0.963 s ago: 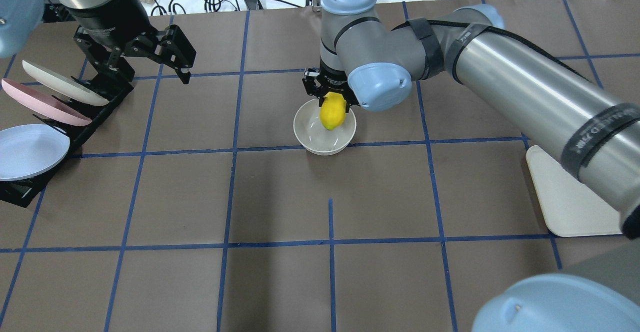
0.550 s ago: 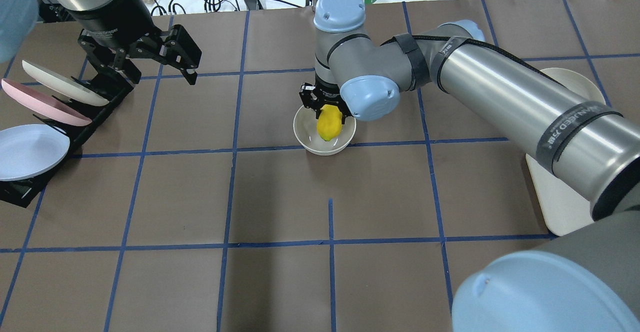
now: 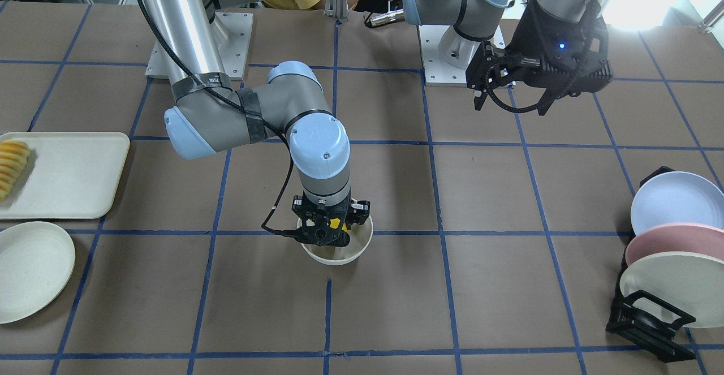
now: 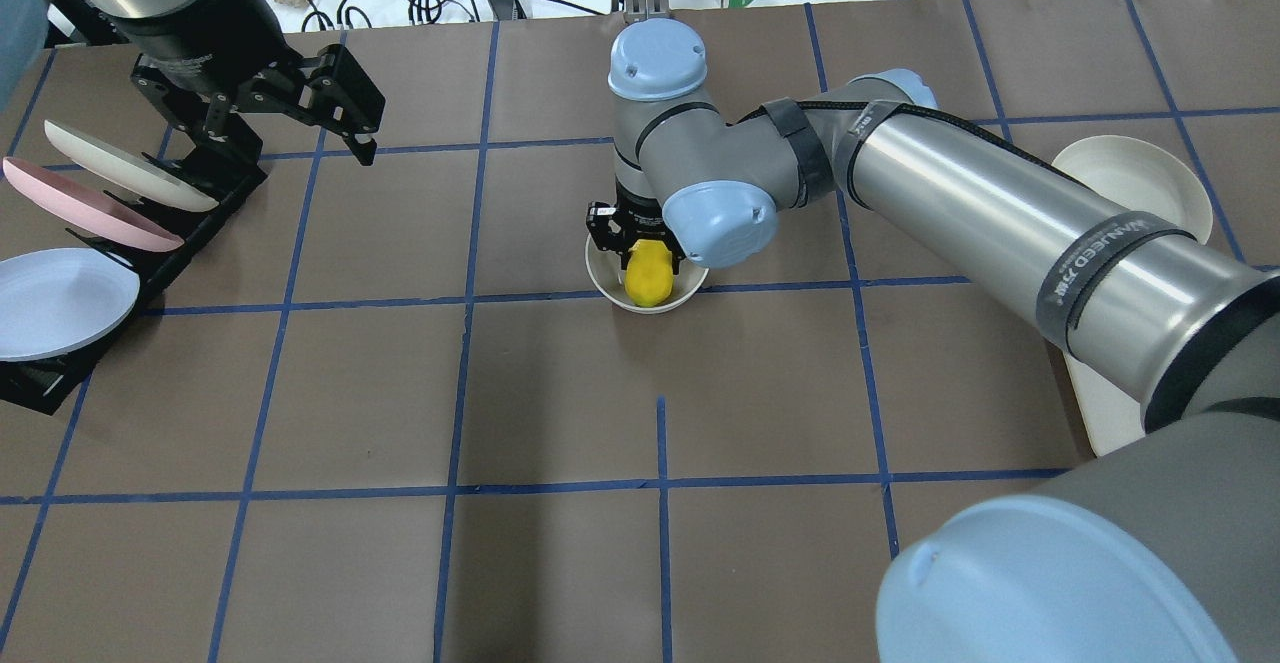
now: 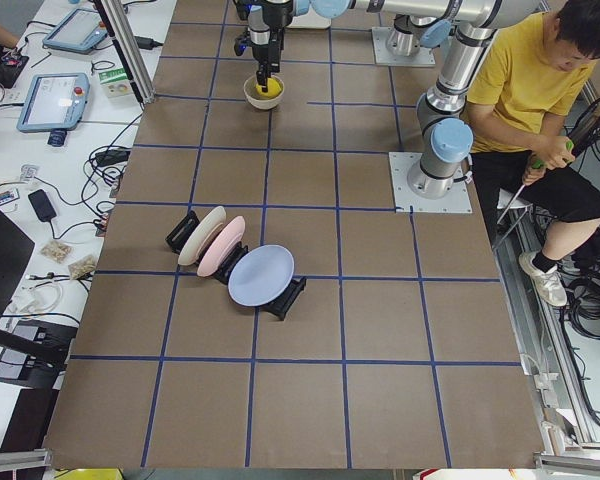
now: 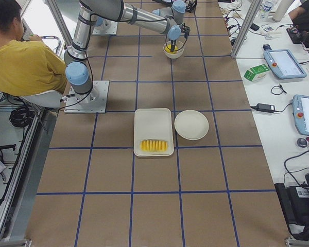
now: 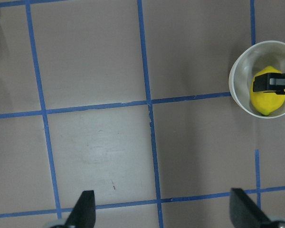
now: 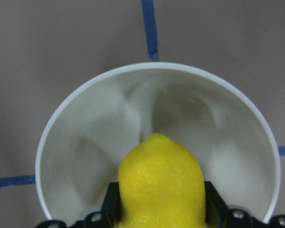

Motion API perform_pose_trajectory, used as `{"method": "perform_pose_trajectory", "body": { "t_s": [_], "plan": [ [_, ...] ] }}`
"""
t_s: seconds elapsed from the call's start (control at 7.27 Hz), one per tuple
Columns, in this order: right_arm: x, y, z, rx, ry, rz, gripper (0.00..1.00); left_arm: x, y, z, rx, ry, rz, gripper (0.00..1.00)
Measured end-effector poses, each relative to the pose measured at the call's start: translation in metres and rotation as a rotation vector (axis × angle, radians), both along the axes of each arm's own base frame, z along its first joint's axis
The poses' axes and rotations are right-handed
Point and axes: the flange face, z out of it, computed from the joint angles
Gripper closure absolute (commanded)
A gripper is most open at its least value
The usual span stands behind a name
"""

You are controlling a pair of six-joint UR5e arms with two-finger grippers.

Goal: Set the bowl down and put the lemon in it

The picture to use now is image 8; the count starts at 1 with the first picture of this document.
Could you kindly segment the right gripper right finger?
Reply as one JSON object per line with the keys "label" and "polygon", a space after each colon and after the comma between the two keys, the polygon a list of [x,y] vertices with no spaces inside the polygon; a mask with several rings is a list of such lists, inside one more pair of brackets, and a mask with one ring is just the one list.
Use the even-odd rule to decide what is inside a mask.
{"label": "right gripper right finger", "polygon": [[226,223],[228,207],[214,185],[205,181],[206,223]]}

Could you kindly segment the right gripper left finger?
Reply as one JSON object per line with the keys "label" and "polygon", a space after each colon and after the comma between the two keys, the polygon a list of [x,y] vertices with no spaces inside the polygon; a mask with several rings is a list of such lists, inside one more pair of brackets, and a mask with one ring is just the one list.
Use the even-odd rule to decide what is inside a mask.
{"label": "right gripper left finger", "polygon": [[118,182],[109,183],[101,212],[109,225],[119,224],[121,217],[121,198]]}

